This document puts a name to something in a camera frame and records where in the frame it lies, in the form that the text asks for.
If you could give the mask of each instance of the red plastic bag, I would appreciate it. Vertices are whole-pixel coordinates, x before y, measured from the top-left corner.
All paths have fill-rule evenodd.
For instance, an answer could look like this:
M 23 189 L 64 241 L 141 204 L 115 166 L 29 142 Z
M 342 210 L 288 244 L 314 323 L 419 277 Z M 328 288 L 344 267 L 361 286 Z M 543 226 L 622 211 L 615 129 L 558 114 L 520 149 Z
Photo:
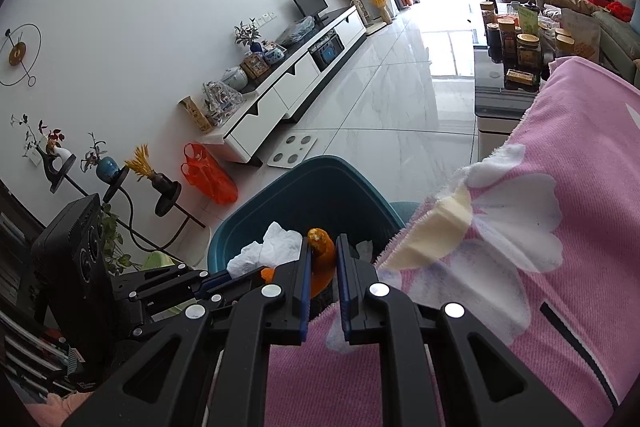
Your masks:
M 189 146 L 193 150 L 193 156 L 187 154 Z M 180 170 L 190 185 L 199 188 L 217 204 L 234 203 L 238 200 L 238 187 L 235 182 L 218 165 L 204 145 L 188 143 L 184 146 L 184 157 L 187 161 L 180 166 Z

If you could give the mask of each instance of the white tissue paper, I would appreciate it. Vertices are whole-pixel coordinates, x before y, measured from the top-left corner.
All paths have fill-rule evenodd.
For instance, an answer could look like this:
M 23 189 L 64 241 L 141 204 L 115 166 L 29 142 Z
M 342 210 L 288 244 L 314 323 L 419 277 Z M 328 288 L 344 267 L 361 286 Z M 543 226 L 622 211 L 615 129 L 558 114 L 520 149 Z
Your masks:
M 283 230 L 275 221 L 262 238 L 263 243 L 253 242 L 226 264 L 231 279 L 236 279 L 260 266 L 275 268 L 280 264 L 300 258 L 302 236 L 295 230 Z

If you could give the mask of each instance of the computer monitor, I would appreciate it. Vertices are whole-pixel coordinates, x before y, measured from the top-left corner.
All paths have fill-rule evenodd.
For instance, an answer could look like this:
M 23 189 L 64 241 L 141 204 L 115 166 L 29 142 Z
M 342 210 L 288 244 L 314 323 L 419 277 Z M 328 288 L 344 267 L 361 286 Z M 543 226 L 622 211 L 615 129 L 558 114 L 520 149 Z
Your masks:
M 311 15 L 317 23 L 327 19 L 327 15 L 324 17 L 319 16 L 319 13 L 327 8 L 325 0 L 293 0 L 293 2 L 296 3 L 300 13 L 305 17 Z

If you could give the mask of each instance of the table drawer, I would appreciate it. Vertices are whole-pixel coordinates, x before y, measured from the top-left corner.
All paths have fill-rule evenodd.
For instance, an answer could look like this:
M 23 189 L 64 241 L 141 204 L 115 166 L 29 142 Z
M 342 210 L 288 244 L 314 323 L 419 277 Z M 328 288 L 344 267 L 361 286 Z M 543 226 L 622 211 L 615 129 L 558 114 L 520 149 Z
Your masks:
M 273 89 L 255 103 L 238 125 L 231 131 L 231 136 L 248 154 L 254 154 L 260 144 L 287 112 L 287 106 Z
M 342 45 L 346 48 L 354 37 L 364 29 L 362 21 L 356 12 L 349 15 L 335 27 L 335 32 L 340 37 Z
M 278 79 L 273 88 L 288 108 L 299 99 L 319 74 L 316 63 L 307 53 Z

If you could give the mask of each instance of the trash can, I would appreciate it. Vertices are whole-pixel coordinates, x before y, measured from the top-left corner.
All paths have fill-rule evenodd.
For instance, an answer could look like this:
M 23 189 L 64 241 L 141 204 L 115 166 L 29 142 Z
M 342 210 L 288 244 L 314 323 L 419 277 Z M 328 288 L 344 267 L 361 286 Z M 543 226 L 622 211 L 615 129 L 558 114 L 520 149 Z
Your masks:
M 346 233 L 352 246 L 372 241 L 374 255 L 404 227 L 385 198 L 345 160 L 316 156 L 286 172 L 225 219 L 209 245 L 209 271 L 225 269 L 242 247 L 261 243 L 273 221 L 303 237 L 316 227 L 332 239 Z

